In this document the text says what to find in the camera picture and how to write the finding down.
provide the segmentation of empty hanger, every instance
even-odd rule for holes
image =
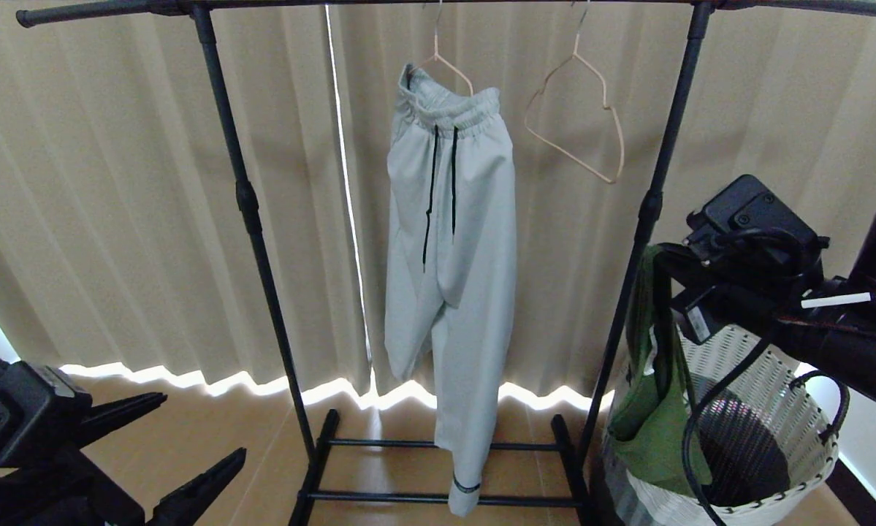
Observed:
[[[584,8],[584,14],[581,15],[581,21],[577,24],[577,34],[574,36],[574,51],[572,51],[571,56],[567,57],[561,64],[558,64],[555,69],[552,69],[550,73],[545,77],[544,83],[541,84],[540,89],[532,94],[532,99],[528,100],[528,105],[525,106],[525,119],[522,120],[522,123],[525,125],[525,129],[528,130],[529,133],[533,134],[536,139],[544,142],[548,146],[555,148],[558,152],[564,153],[565,156],[569,157],[572,161],[577,164],[581,164],[584,169],[594,174],[597,177],[600,177],[602,180],[605,180],[606,183],[616,183],[616,180],[619,180],[620,174],[622,174],[622,166],[625,164],[625,141],[622,140],[622,127],[619,123],[619,116],[616,114],[616,110],[610,106],[607,102],[607,81],[604,79],[603,75],[584,57],[581,57],[580,54],[577,53],[577,48],[581,43],[581,27],[584,26],[584,18],[587,17],[587,11],[590,9],[590,0],[587,0],[587,7]],[[545,139],[540,134],[538,134],[535,130],[531,129],[531,126],[528,126],[528,110],[531,109],[532,103],[535,102],[535,99],[540,97],[545,93],[545,88],[548,87],[548,81],[551,80],[551,77],[557,72],[557,70],[562,69],[567,63],[576,60],[581,64],[584,64],[585,69],[588,69],[591,73],[593,73],[597,78],[601,81],[601,86],[603,87],[603,103],[602,107],[604,110],[610,111],[612,113],[612,117],[614,117],[614,123],[616,124],[616,134],[619,137],[619,167],[616,169],[616,175],[610,179],[609,177],[603,175],[599,172],[599,170],[595,169],[595,167],[591,167],[590,164],[585,163],[581,159],[578,159],[573,153],[568,152],[564,148],[561,148],[557,144],[554,144],[551,140]]]
[[[451,71],[454,71],[454,73],[458,77],[461,77],[461,79],[463,79],[465,81],[465,83],[467,83],[468,89],[471,90],[471,96],[473,96],[473,84],[471,83],[471,80],[467,78],[467,75],[464,75],[463,71],[458,70],[456,67],[454,67],[454,64],[451,64],[450,62],[448,62],[447,59],[442,57],[441,53],[438,52],[438,23],[440,23],[440,21],[441,21],[441,10],[443,10],[443,9],[444,9],[444,0],[438,0],[438,17],[437,17],[437,19],[435,19],[435,54],[433,54],[433,56],[430,56],[427,59],[425,59],[423,63],[418,64],[418,66],[415,66],[413,69],[408,71],[408,74],[410,75],[410,79],[411,79],[411,73],[414,73],[414,71],[417,69],[421,69],[422,67],[425,66],[425,64],[428,64],[431,62],[438,62],[438,63],[444,64],[444,66],[447,66],[449,69],[451,69]]]

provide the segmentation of floor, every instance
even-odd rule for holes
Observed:
[[[245,467],[198,524],[287,524],[307,466],[288,392],[257,397],[238,386],[211,397],[199,386],[178,389],[164,381],[137,385],[119,377],[76,380],[93,394],[95,403],[143,392],[167,393],[168,401],[160,409],[85,449],[148,514],[161,496],[244,446]],[[418,400],[407,399],[385,411],[361,411],[350,397],[338,395],[308,407],[315,433],[331,407],[340,409],[341,437],[427,440],[434,429],[434,412]],[[564,415],[576,440],[584,421],[581,411],[562,403],[535,412],[514,399],[499,406],[497,440],[551,442],[549,422],[555,413]],[[450,473],[448,454],[440,450],[335,447],[321,487],[446,492]],[[484,493],[568,496],[568,488],[557,453],[494,451],[484,472]],[[574,525],[577,519],[568,509],[479,506],[467,519],[459,519],[446,506],[317,503],[311,525],[324,524],[555,526]],[[782,526],[815,524],[856,522],[822,486],[782,522]]]

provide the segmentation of white woven basket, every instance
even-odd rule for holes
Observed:
[[[682,338],[692,377],[721,380],[755,346],[758,337],[738,326],[722,329],[711,340],[695,346]],[[765,353],[729,387],[739,402],[772,433],[788,464],[789,489],[742,506],[715,510],[728,526],[768,526],[784,519],[809,492],[831,475],[837,459],[836,437],[822,443],[819,433],[829,423],[803,386],[789,389],[791,370],[772,353]],[[629,385],[622,383],[614,408]],[[702,396],[706,389],[698,389]],[[604,437],[604,469],[616,514],[627,526],[712,526],[698,500],[669,492],[636,479],[614,455],[609,436]]]

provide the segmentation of clothes rack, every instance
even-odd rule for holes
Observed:
[[[522,2],[527,0],[447,0],[448,2]],[[565,0],[542,0],[542,1],[565,1]],[[678,3],[687,4],[680,0],[594,0],[597,2],[627,1],[627,2],[652,2],[652,3]],[[337,410],[331,409],[325,417],[321,433],[315,441],[308,423],[308,415],[305,412],[304,402],[301,398],[301,390],[298,386],[297,374],[294,370],[294,360],[288,334],[285,330],[283,312],[278,303],[275,280],[272,275],[270,260],[262,235],[262,225],[259,219],[259,203],[253,184],[250,183],[246,174],[246,164],[240,149],[240,139],[237,136],[236,124],[233,119],[233,110],[230,99],[227,96],[224,74],[221,69],[220,56],[217,51],[217,39],[214,36],[213,23],[210,19],[210,11],[215,9],[245,9],[245,7],[278,7],[278,6],[307,6],[308,4],[411,4],[420,3],[415,0],[107,0],[90,4],[73,4],[72,6],[50,7],[50,9],[20,10],[16,13],[16,19],[24,27],[38,26],[43,23],[55,23],[55,21],[81,20],[117,16],[134,13],[153,13],[164,16],[190,16],[194,19],[197,27],[197,36],[204,51],[204,60],[207,64],[207,73],[210,75],[210,86],[213,88],[217,111],[220,114],[221,127],[224,130],[227,152],[236,178],[237,206],[243,216],[248,236],[259,270],[259,277],[265,293],[265,302],[270,310],[272,327],[275,330],[280,349],[281,359],[285,373],[288,376],[291,389],[295,416],[305,450],[308,455],[308,469],[305,473],[301,490],[297,494],[297,502],[289,520],[289,526],[303,526],[311,518],[311,509],[317,500],[354,500],[354,502],[366,503],[447,503],[446,494],[437,493],[371,493],[371,492],[333,492],[333,490],[321,489],[321,477],[324,475],[327,457],[333,446],[373,446],[373,447],[405,447],[406,449],[431,449],[435,447],[429,441],[410,440],[367,440],[335,438],[340,415]],[[682,57],[681,70],[675,85],[674,97],[671,101],[668,122],[662,137],[661,147],[658,151],[658,160],[655,162],[655,171],[652,174],[652,182],[646,191],[639,206],[639,220],[633,238],[633,247],[629,254],[625,276],[622,280],[619,299],[614,311],[614,319],[610,327],[609,336],[605,345],[603,363],[599,373],[597,386],[595,386],[590,410],[587,414],[587,422],[584,424],[581,439],[575,447],[568,434],[567,425],[561,415],[555,415],[551,426],[554,433],[554,443],[494,443],[491,449],[505,449],[517,451],[541,451],[558,453],[564,467],[565,479],[567,479],[570,497],[541,497],[541,496],[481,496],[480,504],[485,506],[532,506],[532,507],[572,507],[577,511],[577,516],[582,526],[594,526],[601,523],[598,518],[595,501],[584,481],[584,464],[587,461],[587,453],[594,434],[594,426],[601,400],[605,392],[607,382],[610,379],[612,365],[616,351],[622,336],[622,327],[625,323],[629,297],[631,296],[633,281],[638,270],[639,259],[645,246],[648,244],[655,222],[661,213],[662,189],[668,175],[671,155],[674,152],[675,141],[681,129],[682,116],[685,114],[685,105],[688,103],[688,94],[701,52],[701,43],[709,23],[709,17],[716,9],[747,9],[748,7],[782,7],[783,9],[805,9],[815,11],[829,11],[876,17],[876,1],[872,0],[706,0],[691,3],[692,15],[688,27],[688,43],[685,45],[684,57]]]

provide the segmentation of beige curtain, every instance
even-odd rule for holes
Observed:
[[[21,356],[283,375],[193,21],[0,2],[0,324]],[[370,379],[323,7],[213,15],[303,387]]]
[[[568,56],[583,3],[445,4],[441,51],[477,90],[502,92],[515,147],[517,319],[506,379],[546,394],[590,392],[671,104],[691,9],[596,4],[581,51],[609,81],[627,143],[624,177],[606,186],[522,127],[525,104]],[[385,154],[402,64],[432,52],[434,6],[332,7],[347,167],[375,369],[382,344],[389,182]],[[440,66],[438,80],[465,93]],[[605,173],[611,117],[580,67],[552,80],[532,119]],[[755,7],[711,21],[654,240],[680,240],[685,216],[735,176],[754,173],[834,243],[826,273],[845,274],[876,206],[876,20]],[[391,374],[377,376],[384,392]]]

